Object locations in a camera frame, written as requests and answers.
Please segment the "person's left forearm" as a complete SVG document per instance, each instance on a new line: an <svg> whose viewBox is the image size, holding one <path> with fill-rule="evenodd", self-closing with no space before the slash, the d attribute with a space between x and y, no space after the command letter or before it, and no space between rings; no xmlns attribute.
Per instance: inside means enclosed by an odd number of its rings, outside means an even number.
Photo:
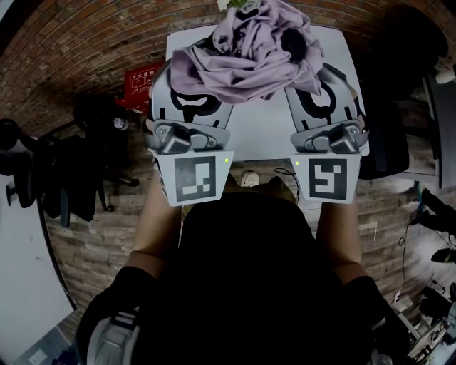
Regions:
<svg viewBox="0 0 456 365"><path fill-rule="evenodd" d="M133 250L159 258L169 257L178 247L182 208L170 206L154 172L140 214Z"/></svg>

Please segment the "person's black shirt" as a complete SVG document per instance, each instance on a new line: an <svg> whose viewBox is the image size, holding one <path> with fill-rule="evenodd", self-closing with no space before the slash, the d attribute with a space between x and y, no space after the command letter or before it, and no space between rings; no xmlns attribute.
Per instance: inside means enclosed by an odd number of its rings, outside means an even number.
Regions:
<svg viewBox="0 0 456 365"><path fill-rule="evenodd" d="M124 266L76 332L81 365L406 365L408 347L375 281L343 283L286 201L187 218L164 272Z"/></svg>

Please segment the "white curved desk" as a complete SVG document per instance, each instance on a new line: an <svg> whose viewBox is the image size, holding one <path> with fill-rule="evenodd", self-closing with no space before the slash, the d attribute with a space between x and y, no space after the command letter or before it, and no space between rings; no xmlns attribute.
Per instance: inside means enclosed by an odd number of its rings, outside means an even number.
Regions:
<svg viewBox="0 0 456 365"><path fill-rule="evenodd" d="M8 198L0 175L0 359L11 364L74 310L51 260L37 204Z"/></svg>

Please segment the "person's olive trousers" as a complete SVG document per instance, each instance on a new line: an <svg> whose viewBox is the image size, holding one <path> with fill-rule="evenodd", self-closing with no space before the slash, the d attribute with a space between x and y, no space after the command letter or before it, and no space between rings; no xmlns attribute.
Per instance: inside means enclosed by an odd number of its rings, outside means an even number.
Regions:
<svg viewBox="0 0 456 365"><path fill-rule="evenodd" d="M213 220L249 220L269 214L275 205L280 205L283 201L297 204L292 191L278 176L255 187L241 187L240 183L229 175L220 200L185 205L182 208L182 220L193 216Z"/></svg>

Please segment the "small black office chair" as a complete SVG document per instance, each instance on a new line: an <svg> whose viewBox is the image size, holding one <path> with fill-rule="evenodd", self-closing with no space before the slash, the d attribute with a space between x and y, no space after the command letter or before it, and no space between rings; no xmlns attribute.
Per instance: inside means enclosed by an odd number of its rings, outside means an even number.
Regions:
<svg viewBox="0 0 456 365"><path fill-rule="evenodd" d="M36 153L38 141L22 133L11 119L0 119L0 175L12 177L14 186L6 184L8 206L17 195L22 208L32 206L36 199Z"/></svg>

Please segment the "black shoe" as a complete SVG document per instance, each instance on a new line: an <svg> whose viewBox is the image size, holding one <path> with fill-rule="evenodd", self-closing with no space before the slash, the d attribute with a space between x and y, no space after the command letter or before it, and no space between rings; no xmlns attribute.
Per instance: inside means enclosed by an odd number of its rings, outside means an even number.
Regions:
<svg viewBox="0 0 456 365"><path fill-rule="evenodd" d="M451 248L443 248L438 251L436 251L432 257L431 257L432 262L437 262L437 263L455 263L456 264L456 249L451 249Z"/></svg>

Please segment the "person's right forearm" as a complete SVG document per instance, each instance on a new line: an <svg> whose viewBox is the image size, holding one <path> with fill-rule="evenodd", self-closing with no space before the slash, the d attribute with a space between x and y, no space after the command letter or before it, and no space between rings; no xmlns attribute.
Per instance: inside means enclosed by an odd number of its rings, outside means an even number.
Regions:
<svg viewBox="0 0 456 365"><path fill-rule="evenodd" d="M362 247L356 201L351 204L323 202L316 240L323 245L334 267L360 264Z"/></svg>

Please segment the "large black office chair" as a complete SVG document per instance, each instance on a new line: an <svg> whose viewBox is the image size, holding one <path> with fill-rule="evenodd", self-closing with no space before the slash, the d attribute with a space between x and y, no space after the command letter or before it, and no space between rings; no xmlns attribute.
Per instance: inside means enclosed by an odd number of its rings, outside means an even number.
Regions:
<svg viewBox="0 0 456 365"><path fill-rule="evenodd" d="M90 222L96 199L104 211L114 211L106 204L105 181L128 187L140 184L137 178L120 173L128 156L128 129L115 128L115 118L126 119L114 96L83 96L73 109L73 124L85 135L54 139L49 147L42 203L50 217L60 218L62 227L69 227L72 214Z"/></svg>

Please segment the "white table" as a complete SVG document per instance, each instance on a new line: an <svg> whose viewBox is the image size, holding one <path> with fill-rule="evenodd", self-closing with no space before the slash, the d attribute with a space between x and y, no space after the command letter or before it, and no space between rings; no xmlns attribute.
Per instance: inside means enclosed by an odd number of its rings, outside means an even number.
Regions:
<svg viewBox="0 0 456 365"><path fill-rule="evenodd" d="M320 41L324 61L346 74L364 110L358 75L343 32L324 26L312 26L311 32ZM290 140L296 129L284 90L277 91L268 101L236 104L227 130L230 138L225 149L234 152L234 162L288 159L296 152Z"/></svg>

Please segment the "grey desk with white frame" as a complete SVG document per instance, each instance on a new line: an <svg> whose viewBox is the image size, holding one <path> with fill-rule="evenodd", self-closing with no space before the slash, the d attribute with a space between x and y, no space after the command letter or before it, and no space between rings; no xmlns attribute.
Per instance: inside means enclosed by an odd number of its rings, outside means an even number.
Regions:
<svg viewBox="0 0 456 365"><path fill-rule="evenodd" d="M456 80L438 83L432 68L424 77L431 118L437 129L440 188L456 186Z"/></svg>

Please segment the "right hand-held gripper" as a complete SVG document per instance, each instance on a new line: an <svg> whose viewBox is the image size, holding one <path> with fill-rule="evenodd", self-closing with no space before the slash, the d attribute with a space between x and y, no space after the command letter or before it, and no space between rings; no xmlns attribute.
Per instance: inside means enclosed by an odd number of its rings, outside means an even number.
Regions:
<svg viewBox="0 0 456 365"><path fill-rule="evenodd" d="M290 157L302 195L309 201L350 204L361 158L369 154L369 127L359 97L344 73L324 64L318 73L328 105L296 88L285 94L296 132Z"/></svg>

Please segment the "person's right white shoe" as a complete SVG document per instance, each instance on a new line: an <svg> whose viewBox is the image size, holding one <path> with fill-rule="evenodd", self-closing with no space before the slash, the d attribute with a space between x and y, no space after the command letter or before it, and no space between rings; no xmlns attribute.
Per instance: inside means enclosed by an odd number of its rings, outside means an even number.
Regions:
<svg viewBox="0 0 456 365"><path fill-rule="evenodd" d="M259 175L252 171L246 171L241 178L241 187L255 187L260 184Z"/></svg>

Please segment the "red fire extinguisher box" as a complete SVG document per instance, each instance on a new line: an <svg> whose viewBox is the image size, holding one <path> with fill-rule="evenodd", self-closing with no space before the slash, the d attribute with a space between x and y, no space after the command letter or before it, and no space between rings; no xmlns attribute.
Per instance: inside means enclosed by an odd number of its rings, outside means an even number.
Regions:
<svg viewBox="0 0 456 365"><path fill-rule="evenodd" d="M146 113L152 80L164 64L164 62L153 63L126 72L124 93L123 96L116 98L116 103L124 108Z"/></svg>

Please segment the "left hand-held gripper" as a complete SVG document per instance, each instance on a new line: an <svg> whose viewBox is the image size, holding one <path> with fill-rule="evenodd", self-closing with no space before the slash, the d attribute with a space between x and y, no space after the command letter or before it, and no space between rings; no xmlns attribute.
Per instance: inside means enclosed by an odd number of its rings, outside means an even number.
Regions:
<svg viewBox="0 0 456 365"><path fill-rule="evenodd" d="M225 148L233 106L211 95L178 93L170 81L166 62L152 80L144 122L162 191L172 207L218 200L234 157Z"/></svg>

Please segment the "cluttered equipment rack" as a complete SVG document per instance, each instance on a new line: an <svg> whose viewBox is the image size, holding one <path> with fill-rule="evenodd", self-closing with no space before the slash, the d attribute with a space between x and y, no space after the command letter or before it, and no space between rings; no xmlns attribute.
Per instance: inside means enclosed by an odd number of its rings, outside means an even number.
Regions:
<svg viewBox="0 0 456 365"><path fill-rule="evenodd" d="M456 344L456 282L449 289L425 287L416 305L397 305L408 330L407 365L429 365L439 345Z"/></svg>

